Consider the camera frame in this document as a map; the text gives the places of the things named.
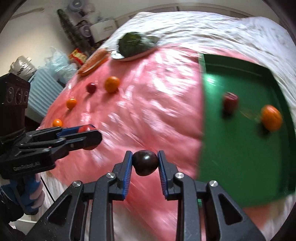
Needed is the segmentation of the blue gloved left hand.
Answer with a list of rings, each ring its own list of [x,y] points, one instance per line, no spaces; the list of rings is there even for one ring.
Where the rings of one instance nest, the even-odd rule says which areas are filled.
[[[19,180],[1,178],[1,203],[19,215],[35,215],[43,205],[45,194],[41,174],[33,174]]]

